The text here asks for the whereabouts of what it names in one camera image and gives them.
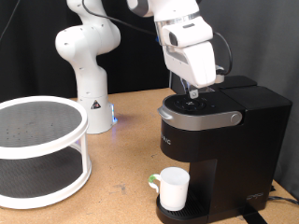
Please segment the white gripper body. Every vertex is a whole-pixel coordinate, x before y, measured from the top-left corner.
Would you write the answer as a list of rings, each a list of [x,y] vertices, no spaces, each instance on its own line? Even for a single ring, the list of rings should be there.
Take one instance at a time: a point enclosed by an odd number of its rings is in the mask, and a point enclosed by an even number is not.
[[[163,46],[166,67],[200,89],[216,80],[214,50],[210,42],[186,48]]]

